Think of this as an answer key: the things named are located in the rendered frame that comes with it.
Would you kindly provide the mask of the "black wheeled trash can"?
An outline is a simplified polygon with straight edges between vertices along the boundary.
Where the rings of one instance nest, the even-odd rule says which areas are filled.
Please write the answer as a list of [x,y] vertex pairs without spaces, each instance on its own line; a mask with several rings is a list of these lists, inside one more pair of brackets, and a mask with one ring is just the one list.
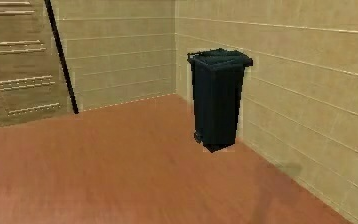
[[187,54],[191,68],[194,139],[209,152],[235,144],[245,69],[252,58],[237,50],[210,49]]

